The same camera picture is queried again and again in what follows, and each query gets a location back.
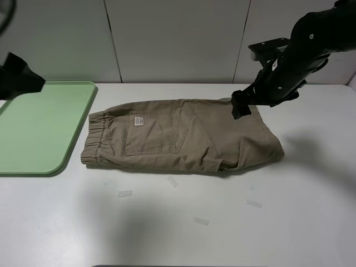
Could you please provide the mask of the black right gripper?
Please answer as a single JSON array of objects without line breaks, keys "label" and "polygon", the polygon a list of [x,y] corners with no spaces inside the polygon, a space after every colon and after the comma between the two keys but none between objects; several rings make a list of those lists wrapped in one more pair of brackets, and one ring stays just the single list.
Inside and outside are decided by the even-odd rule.
[{"label": "black right gripper", "polygon": [[293,97],[306,84],[306,77],[328,62],[329,55],[285,50],[273,64],[267,64],[255,82],[246,90],[231,95],[232,115],[235,120],[251,115],[249,105],[276,106]]}]

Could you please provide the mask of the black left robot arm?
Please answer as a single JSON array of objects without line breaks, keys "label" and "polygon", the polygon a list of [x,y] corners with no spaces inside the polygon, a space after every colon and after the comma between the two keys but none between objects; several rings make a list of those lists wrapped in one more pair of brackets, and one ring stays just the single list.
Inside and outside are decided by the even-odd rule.
[{"label": "black left robot arm", "polygon": [[9,53],[1,66],[1,100],[9,101],[27,93],[41,92],[45,82],[26,61]]}]

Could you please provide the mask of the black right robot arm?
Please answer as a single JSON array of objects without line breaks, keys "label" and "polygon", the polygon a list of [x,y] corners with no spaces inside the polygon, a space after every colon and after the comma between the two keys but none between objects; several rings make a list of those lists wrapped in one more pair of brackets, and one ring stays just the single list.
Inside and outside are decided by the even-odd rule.
[{"label": "black right robot arm", "polygon": [[334,7],[309,12],[294,25],[290,38],[249,46],[262,65],[255,81],[231,95],[234,119],[251,115],[250,106],[277,106],[299,97],[306,78],[320,71],[332,53],[355,49],[355,1],[336,1]]}]

